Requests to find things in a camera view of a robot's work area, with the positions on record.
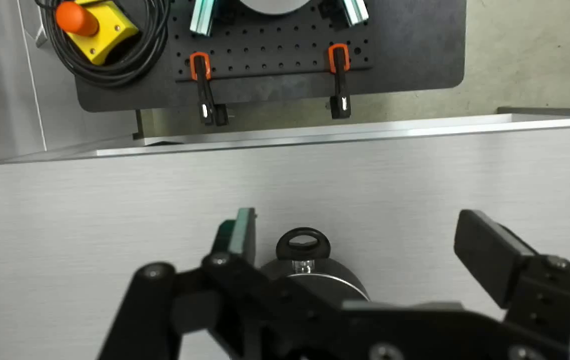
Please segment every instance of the white disc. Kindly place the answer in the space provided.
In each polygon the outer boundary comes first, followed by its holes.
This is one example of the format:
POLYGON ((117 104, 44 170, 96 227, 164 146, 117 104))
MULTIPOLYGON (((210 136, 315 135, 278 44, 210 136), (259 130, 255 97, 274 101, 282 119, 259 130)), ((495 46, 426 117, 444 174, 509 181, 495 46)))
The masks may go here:
POLYGON ((300 9, 309 0, 241 0, 241 2, 259 13, 282 15, 300 9))

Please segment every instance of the metal ring handle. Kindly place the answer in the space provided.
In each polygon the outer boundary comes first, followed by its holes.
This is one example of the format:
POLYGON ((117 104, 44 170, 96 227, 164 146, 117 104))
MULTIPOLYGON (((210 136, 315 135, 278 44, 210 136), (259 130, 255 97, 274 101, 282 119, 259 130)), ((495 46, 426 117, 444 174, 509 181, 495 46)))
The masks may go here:
POLYGON ((276 244, 276 257, 278 260, 292 260, 302 262, 305 260, 326 259, 331 253, 329 239, 320 231, 311 227, 297 227, 287 231, 276 244), (301 236, 313 237, 314 244, 295 245, 290 240, 301 236))

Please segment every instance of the concrete floor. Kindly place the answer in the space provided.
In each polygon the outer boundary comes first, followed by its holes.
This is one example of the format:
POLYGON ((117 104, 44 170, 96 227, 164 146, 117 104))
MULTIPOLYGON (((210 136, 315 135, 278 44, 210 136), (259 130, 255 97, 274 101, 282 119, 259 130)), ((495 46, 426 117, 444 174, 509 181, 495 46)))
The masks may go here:
POLYGON ((468 0, 465 79, 452 89, 352 97, 350 119, 326 99, 232 105, 226 127, 200 125, 196 109, 157 109, 146 136, 236 132, 493 114, 497 107, 570 108, 570 0, 468 0))

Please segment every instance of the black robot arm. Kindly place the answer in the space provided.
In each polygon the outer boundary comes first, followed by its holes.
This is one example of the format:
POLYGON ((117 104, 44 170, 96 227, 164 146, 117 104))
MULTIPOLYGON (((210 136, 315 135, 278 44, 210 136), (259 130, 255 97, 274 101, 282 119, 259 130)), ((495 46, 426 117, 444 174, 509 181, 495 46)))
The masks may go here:
POLYGON ((219 228, 192 271, 136 271, 99 360, 174 360, 182 335, 208 330, 234 360, 556 360, 570 358, 570 262, 539 255, 507 228, 463 210, 454 250, 503 321, 461 309, 336 308, 253 266, 255 214, 219 228))

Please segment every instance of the orange button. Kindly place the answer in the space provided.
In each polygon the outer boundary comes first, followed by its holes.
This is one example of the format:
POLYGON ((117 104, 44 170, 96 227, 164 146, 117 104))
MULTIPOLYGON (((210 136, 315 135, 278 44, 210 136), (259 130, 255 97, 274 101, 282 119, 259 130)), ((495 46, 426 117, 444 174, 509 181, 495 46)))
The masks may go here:
POLYGON ((98 19, 73 1, 63 1, 56 9, 58 26, 68 33, 90 37, 98 32, 98 19))

